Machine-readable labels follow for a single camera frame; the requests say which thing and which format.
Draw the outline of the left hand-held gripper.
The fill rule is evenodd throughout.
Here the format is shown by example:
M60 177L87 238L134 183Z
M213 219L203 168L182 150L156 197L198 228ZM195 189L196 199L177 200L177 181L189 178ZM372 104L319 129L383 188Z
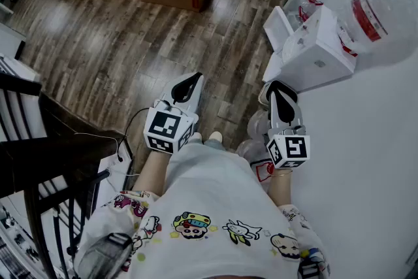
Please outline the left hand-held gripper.
M197 109L204 84L200 72L171 80L149 108L144 126L148 148L175 154L189 141L199 120Z

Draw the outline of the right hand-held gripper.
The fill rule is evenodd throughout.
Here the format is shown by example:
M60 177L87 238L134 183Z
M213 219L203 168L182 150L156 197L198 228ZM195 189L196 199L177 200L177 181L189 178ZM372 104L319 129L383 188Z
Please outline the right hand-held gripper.
M275 169L297 168L310 159L310 136L306 134L297 94L275 80L270 83L266 97L270 115L267 152Z

